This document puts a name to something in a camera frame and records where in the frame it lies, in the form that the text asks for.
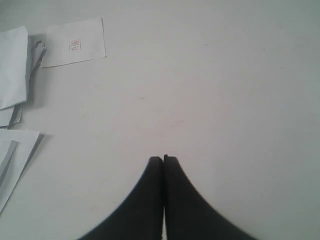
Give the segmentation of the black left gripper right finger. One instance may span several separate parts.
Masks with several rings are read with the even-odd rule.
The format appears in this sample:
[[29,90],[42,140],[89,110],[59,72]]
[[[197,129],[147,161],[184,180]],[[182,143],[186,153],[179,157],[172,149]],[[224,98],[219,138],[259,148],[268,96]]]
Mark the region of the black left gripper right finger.
[[163,158],[165,227],[168,240],[253,240],[198,193],[178,159]]

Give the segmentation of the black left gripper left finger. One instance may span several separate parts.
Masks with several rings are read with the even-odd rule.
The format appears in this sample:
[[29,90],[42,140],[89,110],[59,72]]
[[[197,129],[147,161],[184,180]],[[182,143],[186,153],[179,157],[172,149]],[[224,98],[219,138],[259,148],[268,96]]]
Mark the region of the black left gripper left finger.
[[161,240],[163,219],[163,160],[153,156],[125,200],[81,239]]

